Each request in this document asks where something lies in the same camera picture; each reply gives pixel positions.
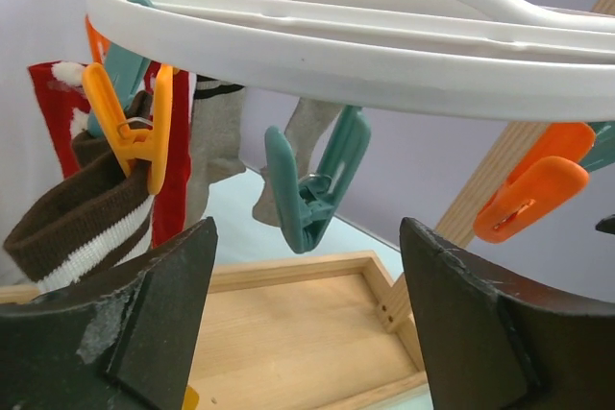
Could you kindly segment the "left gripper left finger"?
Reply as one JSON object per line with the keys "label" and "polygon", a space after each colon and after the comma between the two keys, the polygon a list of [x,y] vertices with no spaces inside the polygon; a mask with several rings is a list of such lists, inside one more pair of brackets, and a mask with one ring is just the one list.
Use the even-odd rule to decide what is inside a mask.
{"label": "left gripper left finger", "polygon": [[2,408],[181,408],[217,241],[207,218],[82,282],[2,304]]}

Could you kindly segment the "white round clip hanger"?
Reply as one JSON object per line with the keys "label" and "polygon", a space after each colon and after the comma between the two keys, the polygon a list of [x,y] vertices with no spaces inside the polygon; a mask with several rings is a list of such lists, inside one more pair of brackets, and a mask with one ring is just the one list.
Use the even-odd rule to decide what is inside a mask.
{"label": "white round clip hanger", "polygon": [[368,108],[521,121],[614,116],[614,20],[526,0],[86,0],[141,56]]}

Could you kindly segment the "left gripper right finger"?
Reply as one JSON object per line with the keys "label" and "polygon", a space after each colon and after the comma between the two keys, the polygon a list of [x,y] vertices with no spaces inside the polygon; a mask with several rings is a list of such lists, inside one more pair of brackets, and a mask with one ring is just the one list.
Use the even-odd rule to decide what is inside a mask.
{"label": "left gripper right finger", "polygon": [[408,296],[436,409],[611,409],[614,305],[400,226]]}

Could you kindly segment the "mustard brown striped sock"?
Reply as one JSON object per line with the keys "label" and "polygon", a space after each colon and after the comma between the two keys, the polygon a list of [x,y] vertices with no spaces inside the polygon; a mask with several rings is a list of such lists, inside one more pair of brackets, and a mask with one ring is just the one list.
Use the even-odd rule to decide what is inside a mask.
{"label": "mustard brown striped sock", "polygon": [[154,198],[149,164],[124,174],[105,137],[71,142],[80,165],[25,213],[3,247],[40,291],[54,291],[147,253]]}

